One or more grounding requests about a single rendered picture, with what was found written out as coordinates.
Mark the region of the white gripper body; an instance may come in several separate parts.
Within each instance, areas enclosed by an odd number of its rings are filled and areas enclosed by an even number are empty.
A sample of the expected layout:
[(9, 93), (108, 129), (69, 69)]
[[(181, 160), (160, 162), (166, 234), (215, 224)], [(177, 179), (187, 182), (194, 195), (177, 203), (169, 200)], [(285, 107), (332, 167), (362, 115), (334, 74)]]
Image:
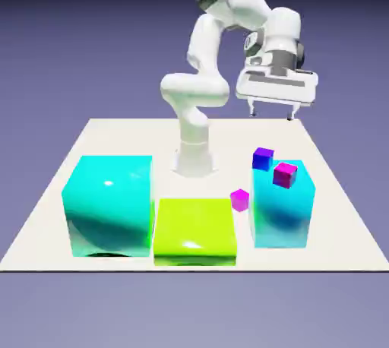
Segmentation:
[(318, 75), (312, 71), (286, 70), (286, 76), (270, 74), (269, 69), (248, 69), (236, 83), (236, 96), (269, 103), (310, 106), (315, 101)]

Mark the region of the small blue cube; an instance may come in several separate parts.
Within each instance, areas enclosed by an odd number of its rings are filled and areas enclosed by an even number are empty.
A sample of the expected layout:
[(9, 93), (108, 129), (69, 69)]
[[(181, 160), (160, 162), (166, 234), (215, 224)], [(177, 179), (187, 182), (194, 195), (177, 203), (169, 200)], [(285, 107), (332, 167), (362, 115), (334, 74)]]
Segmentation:
[(274, 161), (274, 150), (258, 147), (252, 156), (252, 168), (268, 171)]

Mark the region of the small magenta cube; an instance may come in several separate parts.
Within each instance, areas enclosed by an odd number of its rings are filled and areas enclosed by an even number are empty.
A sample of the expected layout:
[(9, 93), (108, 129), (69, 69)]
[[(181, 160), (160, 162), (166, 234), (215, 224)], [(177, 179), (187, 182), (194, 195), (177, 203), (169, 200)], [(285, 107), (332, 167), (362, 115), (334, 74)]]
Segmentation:
[(280, 162), (274, 167), (273, 183), (283, 188), (291, 188), (296, 180), (298, 166)]

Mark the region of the small pink cube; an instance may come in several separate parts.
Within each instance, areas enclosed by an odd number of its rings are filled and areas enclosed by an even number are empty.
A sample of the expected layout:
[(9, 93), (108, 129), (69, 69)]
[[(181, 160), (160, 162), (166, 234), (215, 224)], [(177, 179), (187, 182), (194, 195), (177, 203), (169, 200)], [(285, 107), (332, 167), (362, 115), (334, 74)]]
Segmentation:
[(249, 193), (243, 189), (238, 189), (230, 194), (232, 208), (238, 212), (248, 209)]

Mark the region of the tall cyan box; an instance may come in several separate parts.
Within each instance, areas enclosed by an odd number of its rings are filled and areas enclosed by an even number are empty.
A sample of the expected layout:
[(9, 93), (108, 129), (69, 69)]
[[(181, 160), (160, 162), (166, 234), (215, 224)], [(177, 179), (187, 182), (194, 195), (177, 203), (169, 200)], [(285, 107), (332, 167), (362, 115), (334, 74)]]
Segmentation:
[(301, 160), (290, 188), (273, 183), (274, 168), (251, 171), (249, 219), (256, 248), (304, 248), (315, 199), (315, 184)]

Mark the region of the large lime green box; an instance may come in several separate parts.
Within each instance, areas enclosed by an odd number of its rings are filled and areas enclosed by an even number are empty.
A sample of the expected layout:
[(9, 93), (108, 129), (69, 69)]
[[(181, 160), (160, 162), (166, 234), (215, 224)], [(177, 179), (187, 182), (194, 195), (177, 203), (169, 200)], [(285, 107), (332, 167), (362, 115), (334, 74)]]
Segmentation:
[(236, 256), (230, 199), (160, 199), (153, 239), (156, 266), (234, 266)]

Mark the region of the large cyan box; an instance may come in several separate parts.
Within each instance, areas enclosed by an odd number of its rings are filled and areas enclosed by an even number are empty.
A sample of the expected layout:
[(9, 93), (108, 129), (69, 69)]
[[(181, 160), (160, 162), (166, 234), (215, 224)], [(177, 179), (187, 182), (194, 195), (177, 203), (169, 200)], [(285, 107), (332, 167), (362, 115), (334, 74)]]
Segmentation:
[(83, 155), (62, 189), (75, 257), (147, 257), (155, 198), (152, 156)]

